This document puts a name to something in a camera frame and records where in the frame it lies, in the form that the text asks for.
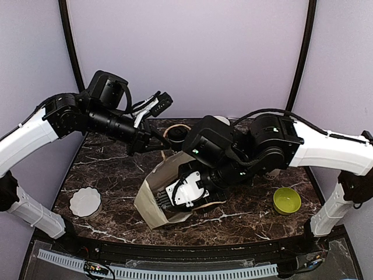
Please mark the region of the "black paper coffee cup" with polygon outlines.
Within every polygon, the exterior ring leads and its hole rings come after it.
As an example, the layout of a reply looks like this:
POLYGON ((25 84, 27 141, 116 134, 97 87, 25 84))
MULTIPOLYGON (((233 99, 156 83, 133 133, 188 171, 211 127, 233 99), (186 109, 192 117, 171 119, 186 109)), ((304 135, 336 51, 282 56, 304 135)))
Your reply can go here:
POLYGON ((183 142, 172 143, 171 144, 171 149, 174 152, 180 152, 180 151, 182 151, 182 145, 183 145, 183 142))

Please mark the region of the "black plastic cup lid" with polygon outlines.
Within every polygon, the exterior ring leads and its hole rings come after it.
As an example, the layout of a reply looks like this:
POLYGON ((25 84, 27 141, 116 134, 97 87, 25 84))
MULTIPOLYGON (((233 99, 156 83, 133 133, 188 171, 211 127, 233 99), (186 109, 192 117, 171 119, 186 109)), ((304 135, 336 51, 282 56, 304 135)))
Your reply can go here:
POLYGON ((189 129, 184 126, 172 127, 167 133, 167 138, 172 143, 182 143, 187 137, 189 129))

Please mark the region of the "cream paper bag with handles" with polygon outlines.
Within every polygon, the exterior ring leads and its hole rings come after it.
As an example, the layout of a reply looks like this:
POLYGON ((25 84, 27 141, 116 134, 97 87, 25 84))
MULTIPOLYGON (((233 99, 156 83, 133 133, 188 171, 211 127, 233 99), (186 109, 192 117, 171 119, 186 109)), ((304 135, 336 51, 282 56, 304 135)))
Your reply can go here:
POLYGON ((203 182, 205 169, 180 151, 164 158, 144 179, 134 206, 150 229, 187 220, 227 201, 227 192, 203 182))

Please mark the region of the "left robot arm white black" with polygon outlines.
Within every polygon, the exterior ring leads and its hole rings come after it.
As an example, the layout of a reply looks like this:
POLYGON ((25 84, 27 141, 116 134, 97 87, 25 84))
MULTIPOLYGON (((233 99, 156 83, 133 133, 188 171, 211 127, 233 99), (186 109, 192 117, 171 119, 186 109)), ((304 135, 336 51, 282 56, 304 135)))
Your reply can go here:
POLYGON ((157 92, 136 107, 117 108, 121 95, 103 93, 93 96, 56 94, 43 101, 27 119, 1 138, 1 211, 20 217, 50 238, 58 240, 69 254, 82 250, 70 221, 48 210, 29 196, 18 184, 11 168, 39 148, 79 131, 94 132, 127 144, 127 154, 162 151, 170 147, 147 117, 157 117, 173 102, 168 93, 157 92))

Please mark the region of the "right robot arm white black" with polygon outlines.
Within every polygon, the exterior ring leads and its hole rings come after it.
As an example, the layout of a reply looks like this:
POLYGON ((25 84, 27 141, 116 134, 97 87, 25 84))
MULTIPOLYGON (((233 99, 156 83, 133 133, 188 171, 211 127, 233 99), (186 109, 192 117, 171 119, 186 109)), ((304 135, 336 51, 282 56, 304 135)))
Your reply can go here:
POLYGON ((191 153, 201 162, 202 181, 227 188, 254 175, 288 167, 315 166, 339 171, 335 189, 305 225, 298 249, 310 253, 354 205, 372 198, 372 135, 322 130, 293 113, 264 109, 253 113, 247 132, 208 115, 195 126, 191 153))

